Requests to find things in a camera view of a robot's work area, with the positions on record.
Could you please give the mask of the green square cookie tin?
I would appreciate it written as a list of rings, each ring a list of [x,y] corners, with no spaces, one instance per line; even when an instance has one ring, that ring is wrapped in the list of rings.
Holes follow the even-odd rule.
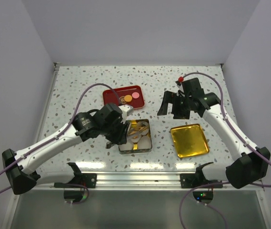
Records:
[[[139,122],[139,121],[148,121],[148,119],[136,119],[134,120],[135,122]],[[149,136],[151,138],[151,127],[150,127],[150,122],[149,122],[149,131],[148,133],[146,134],[147,136]],[[135,138],[131,138],[129,139],[128,141],[130,142],[133,142],[134,146],[133,146],[133,149],[132,150],[128,150],[128,151],[120,151],[119,149],[119,146],[118,146],[118,149],[119,149],[119,153],[121,155],[126,155],[126,154],[137,154],[137,153],[148,153],[152,150],[152,138],[151,138],[151,148],[150,149],[138,149],[138,141],[141,139],[141,137],[144,136],[144,135],[141,135],[139,137],[135,137]]]

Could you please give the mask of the pink round cookie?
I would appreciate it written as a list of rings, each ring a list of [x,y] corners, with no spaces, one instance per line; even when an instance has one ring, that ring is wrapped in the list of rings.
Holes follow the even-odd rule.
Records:
[[[138,92],[134,92],[134,93],[132,94],[132,97],[133,97],[134,99],[137,99],[137,98],[140,97],[140,94],[139,94]]]

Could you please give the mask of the metal tongs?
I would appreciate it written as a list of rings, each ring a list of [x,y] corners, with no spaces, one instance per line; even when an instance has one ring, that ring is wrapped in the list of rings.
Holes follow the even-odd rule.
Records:
[[[124,124],[120,124],[105,138],[108,140],[106,149],[110,149],[114,145],[123,145],[131,138],[146,135],[149,131],[148,121],[135,122],[134,120],[127,120]]]

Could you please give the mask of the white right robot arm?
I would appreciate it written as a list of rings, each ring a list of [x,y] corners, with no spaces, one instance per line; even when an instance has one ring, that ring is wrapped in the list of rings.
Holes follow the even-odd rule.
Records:
[[[194,186],[206,187],[211,182],[228,181],[240,189],[264,178],[267,174],[271,154],[266,147],[258,147],[232,121],[215,93],[195,91],[165,91],[158,115],[166,115],[172,104],[175,119],[189,119],[192,111],[203,118],[218,134],[228,148],[233,163],[229,166],[213,162],[196,168]]]

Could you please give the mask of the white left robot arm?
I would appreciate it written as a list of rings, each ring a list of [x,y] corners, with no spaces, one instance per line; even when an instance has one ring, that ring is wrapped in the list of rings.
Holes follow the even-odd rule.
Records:
[[[57,132],[25,149],[4,151],[2,161],[13,193],[24,194],[37,185],[47,183],[58,183],[64,187],[84,185],[84,176],[75,163],[69,162],[67,168],[44,176],[36,170],[64,150],[100,135],[108,140],[107,148],[125,144],[130,126],[127,117],[132,111],[130,105],[106,104],[100,110],[93,109],[74,115]]]

